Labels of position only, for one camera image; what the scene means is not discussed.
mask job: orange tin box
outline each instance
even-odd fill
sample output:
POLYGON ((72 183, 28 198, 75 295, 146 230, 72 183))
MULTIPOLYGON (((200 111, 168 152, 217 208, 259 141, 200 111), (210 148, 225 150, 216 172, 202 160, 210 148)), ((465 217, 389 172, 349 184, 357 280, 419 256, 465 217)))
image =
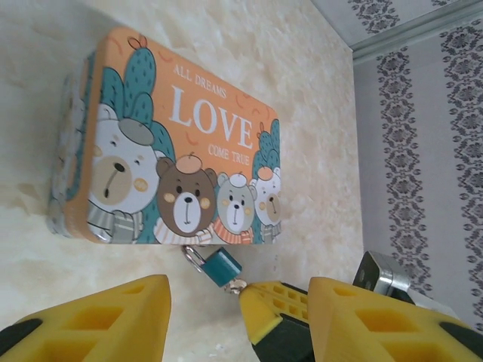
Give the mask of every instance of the orange tin box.
POLYGON ((273 109, 132 29, 64 84, 52 232, 113 244, 271 244, 273 109))

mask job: padlock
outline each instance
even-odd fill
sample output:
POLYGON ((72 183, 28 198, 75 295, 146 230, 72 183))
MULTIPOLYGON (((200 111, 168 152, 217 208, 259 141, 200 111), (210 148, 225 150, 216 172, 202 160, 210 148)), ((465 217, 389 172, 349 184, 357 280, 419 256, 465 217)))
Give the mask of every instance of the padlock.
POLYGON ((199 271, 205 273, 218 287, 225 287, 235 281, 242 272, 242 266, 223 247, 204 259, 193 247, 183 246, 183 254, 199 271))

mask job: marble surface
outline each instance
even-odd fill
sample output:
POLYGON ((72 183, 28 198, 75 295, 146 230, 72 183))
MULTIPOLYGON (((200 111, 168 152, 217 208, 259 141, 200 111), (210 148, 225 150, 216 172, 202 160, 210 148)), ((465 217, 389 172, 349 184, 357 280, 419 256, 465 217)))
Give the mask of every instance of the marble surface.
MULTIPOLYGON (((95 7, 277 110, 284 232, 275 246, 228 248, 244 277, 302 288, 316 275, 351 281, 362 255, 352 57, 311 2, 102 0, 95 7)), ((92 244, 45 226, 63 76, 112 25, 73 2, 2 2, 0 326, 167 274, 166 361, 255 361, 236 297, 199 275, 178 248, 92 244)))

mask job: yellow foam pad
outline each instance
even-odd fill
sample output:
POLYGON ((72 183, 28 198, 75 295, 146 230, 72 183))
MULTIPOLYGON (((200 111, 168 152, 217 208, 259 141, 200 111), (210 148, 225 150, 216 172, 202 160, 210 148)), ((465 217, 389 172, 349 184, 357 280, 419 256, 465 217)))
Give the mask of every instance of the yellow foam pad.
POLYGON ((240 293, 239 302, 253 345, 281 323, 282 313, 308 323, 307 295, 279 281, 249 284, 240 293))
POLYGON ((171 313, 168 278, 152 275, 45 309, 1 362, 159 362, 171 313))
POLYGON ((461 321, 329 278, 309 285, 309 325, 317 361, 479 361, 439 323, 461 321))

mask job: patterned wallpaper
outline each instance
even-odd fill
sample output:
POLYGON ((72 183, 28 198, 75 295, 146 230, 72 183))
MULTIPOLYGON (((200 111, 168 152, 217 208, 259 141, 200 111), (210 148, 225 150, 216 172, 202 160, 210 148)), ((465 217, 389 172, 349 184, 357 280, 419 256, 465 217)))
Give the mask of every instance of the patterned wallpaper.
POLYGON ((357 65, 355 95, 365 247, 483 331, 483 21, 357 65))
POLYGON ((459 0, 312 0, 352 46, 459 0))

